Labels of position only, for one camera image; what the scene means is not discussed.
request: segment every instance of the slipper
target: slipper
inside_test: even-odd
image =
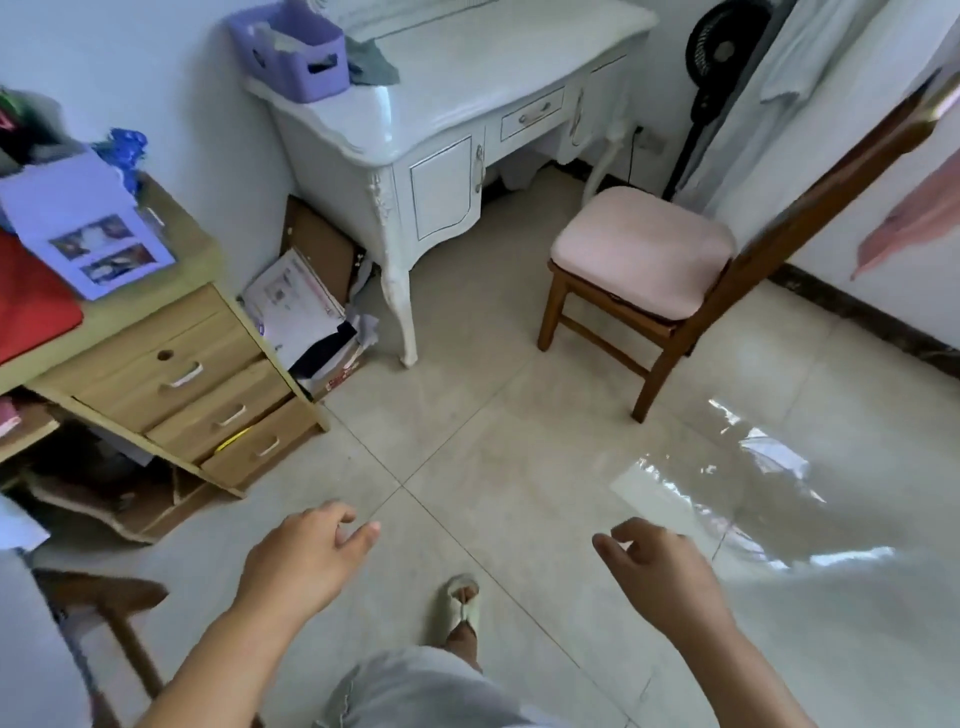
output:
[[[455,595],[465,587],[472,587],[476,590],[476,596],[464,604]],[[448,607],[450,614],[450,628],[447,634],[452,632],[461,622],[466,622],[473,630],[473,634],[480,637],[480,585],[477,580],[469,574],[454,576],[446,585],[446,595],[449,599]]]

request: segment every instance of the pink fabric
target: pink fabric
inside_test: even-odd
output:
[[[720,223],[632,187],[594,197],[553,244],[568,273],[665,319],[686,319],[733,255]]]
[[[894,207],[856,252],[854,280],[888,257],[931,240],[960,225],[960,150]]]

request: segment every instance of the pink seat cushion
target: pink seat cushion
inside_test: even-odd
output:
[[[632,187],[594,197],[553,244],[568,273],[665,319],[696,313],[733,255],[726,226]]]

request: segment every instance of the black fan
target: black fan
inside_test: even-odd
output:
[[[740,74],[770,22],[762,0],[726,0],[700,18],[686,44],[686,72],[700,90],[690,110],[693,128],[686,138],[663,199],[673,199],[677,184],[704,129],[720,116]]]

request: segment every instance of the hand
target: hand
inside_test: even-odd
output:
[[[640,616],[678,649],[736,630],[709,561],[690,539],[642,518],[621,523],[611,536],[598,533],[593,547]]]
[[[336,501],[287,516],[247,556],[231,609],[296,633],[337,597],[376,543],[377,522],[343,534],[340,524],[355,519],[356,510]]]

